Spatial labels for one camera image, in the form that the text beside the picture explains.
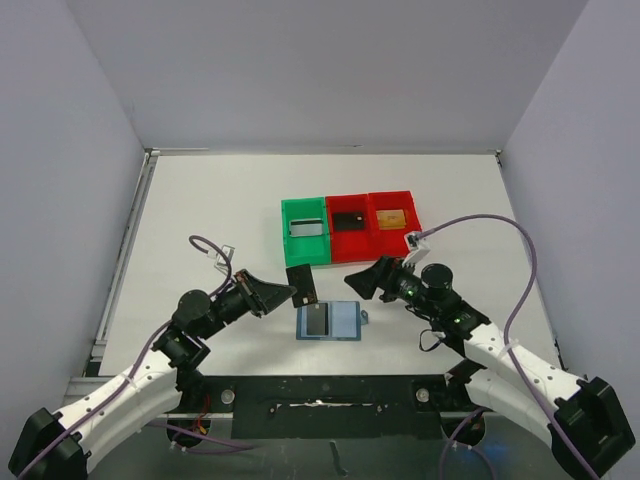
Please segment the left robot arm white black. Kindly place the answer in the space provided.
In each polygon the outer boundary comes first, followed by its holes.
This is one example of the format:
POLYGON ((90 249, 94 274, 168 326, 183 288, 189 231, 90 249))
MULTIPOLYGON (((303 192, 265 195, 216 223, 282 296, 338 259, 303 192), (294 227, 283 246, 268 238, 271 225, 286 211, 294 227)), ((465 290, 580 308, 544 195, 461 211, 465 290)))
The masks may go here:
POLYGON ((24 424, 8 468, 18 479, 85 479, 114 448, 176 407, 190 411, 204 395, 199 364, 205 340, 250 313, 269 314, 296 293, 246 270, 216 297, 191 290, 171 319, 123 372, 56 412, 42 408, 24 424))

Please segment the black VIP credit card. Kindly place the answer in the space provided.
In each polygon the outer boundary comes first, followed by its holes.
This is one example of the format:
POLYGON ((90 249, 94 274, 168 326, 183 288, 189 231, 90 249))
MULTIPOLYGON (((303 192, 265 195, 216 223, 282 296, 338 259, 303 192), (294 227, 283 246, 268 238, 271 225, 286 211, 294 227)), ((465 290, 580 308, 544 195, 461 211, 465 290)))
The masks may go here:
POLYGON ((312 269, 309 264, 291 266, 286 269, 288 284, 296 289, 291 297, 295 308, 302 308, 318 302, 312 269))

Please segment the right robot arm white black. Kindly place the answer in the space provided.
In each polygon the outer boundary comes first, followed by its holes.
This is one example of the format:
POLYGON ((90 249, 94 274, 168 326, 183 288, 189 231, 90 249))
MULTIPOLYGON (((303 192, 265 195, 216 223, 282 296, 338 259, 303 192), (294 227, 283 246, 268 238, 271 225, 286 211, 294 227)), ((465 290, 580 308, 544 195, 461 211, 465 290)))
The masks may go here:
POLYGON ((399 258, 382 257, 344 279, 361 298, 401 300, 434 336, 462 357, 445 395, 459 409, 492 410, 550 448, 574 479, 601 478, 636 444, 615 390, 585 380, 507 341, 503 331, 453 289, 453 273, 430 264, 416 275, 399 258))

